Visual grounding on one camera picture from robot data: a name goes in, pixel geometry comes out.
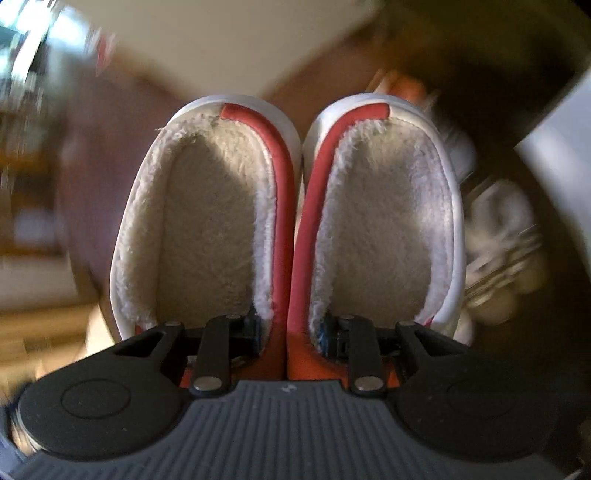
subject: metal screw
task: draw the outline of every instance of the metal screw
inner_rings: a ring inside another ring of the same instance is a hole
[[[355,379],[355,388],[360,392],[375,392],[384,386],[384,380],[373,375]]]
[[[218,377],[198,377],[193,381],[195,390],[200,392],[212,392],[219,390],[223,383]]]

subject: gray ribbed panel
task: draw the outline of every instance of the gray ribbed panel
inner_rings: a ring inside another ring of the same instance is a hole
[[[433,452],[398,427],[384,403],[349,395],[336,381],[241,381],[225,397],[193,402],[174,431],[133,455],[80,463],[41,452],[12,476],[16,480],[563,477],[539,456],[484,465]]]

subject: white fleece lining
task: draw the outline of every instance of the white fleece lining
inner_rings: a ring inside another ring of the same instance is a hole
[[[266,342],[273,318],[275,178],[270,154],[220,107],[176,118],[136,179],[113,258],[123,321],[203,326],[254,302]]]
[[[316,238],[309,328],[328,309],[424,323],[452,281],[452,197],[437,149],[400,119],[360,121],[335,150]]]

